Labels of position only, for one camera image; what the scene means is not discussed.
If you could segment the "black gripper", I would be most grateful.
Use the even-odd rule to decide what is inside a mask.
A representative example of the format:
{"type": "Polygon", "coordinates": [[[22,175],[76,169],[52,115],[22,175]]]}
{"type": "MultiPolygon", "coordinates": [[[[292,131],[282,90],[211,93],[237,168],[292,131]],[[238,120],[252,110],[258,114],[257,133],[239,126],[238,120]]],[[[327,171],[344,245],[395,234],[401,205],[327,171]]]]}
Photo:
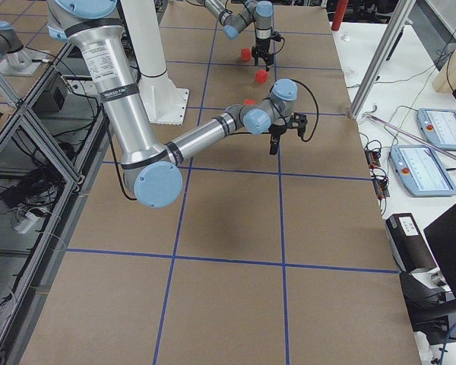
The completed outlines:
{"type": "Polygon", "coordinates": [[[251,51],[254,65],[258,65],[258,57],[265,57],[265,70],[269,71],[273,65],[273,56],[277,54],[277,52],[270,52],[271,41],[281,42],[282,40],[283,36],[277,31],[272,32],[267,38],[256,36],[255,45],[252,47],[251,51]]]}
{"type": "Polygon", "coordinates": [[[297,135],[300,138],[304,138],[307,124],[307,117],[302,113],[296,112],[294,112],[288,118],[285,118],[285,120],[282,121],[280,125],[272,124],[268,129],[269,133],[271,134],[269,154],[277,155],[280,146],[280,136],[283,135],[287,129],[297,130],[297,135]]]}

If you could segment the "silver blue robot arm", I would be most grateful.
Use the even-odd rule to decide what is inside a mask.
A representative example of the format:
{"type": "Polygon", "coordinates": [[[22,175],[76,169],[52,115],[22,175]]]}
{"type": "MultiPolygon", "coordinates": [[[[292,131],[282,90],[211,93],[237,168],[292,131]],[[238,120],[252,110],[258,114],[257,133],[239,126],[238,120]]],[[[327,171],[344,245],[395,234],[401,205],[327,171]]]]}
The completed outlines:
{"type": "Polygon", "coordinates": [[[282,42],[283,48],[285,39],[274,30],[272,20],[274,16],[274,5],[270,1],[242,1],[242,10],[234,14],[222,1],[196,1],[196,5],[209,10],[215,16],[223,32],[230,39],[234,40],[247,27],[255,27],[255,45],[249,51],[254,59],[255,66],[258,60],[265,63],[265,71],[269,71],[274,64],[276,52],[271,51],[271,42],[282,42]]]}
{"type": "Polygon", "coordinates": [[[307,119],[293,109],[299,81],[282,78],[259,103],[232,105],[208,123],[167,143],[153,124],[183,122],[189,92],[168,75],[152,1],[50,1],[50,36],[79,48],[122,149],[119,179],[141,204],[163,208],[182,189],[179,165],[245,129],[270,135],[276,154],[289,129],[309,141],[307,119]]]}

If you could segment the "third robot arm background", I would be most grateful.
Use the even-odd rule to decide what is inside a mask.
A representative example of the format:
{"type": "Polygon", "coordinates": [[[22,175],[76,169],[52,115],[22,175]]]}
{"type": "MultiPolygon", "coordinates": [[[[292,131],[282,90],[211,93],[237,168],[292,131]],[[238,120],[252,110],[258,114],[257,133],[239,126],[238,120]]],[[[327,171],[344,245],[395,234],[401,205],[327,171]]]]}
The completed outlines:
{"type": "Polygon", "coordinates": [[[0,21],[0,72],[3,75],[31,77],[48,61],[45,53],[27,49],[7,21],[0,21]]]}

